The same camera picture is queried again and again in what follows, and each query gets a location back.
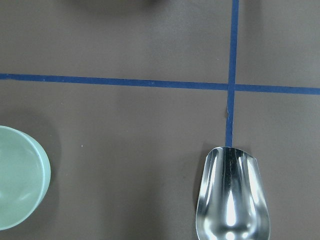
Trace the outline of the light green bowl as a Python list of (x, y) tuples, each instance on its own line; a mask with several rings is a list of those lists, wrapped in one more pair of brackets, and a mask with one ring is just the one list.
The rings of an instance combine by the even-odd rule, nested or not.
[(0, 127), (0, 229), (25, 221), (44, 199), (51, 165), (44, 148), (30, 135)]

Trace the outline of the metal ice scoop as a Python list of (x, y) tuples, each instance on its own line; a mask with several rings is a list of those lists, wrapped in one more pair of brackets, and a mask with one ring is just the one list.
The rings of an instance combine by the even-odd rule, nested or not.
[(268, 240), (271, 223), (258, 161), (227, 146), (205, 158), (195, 229), (200, 240)]

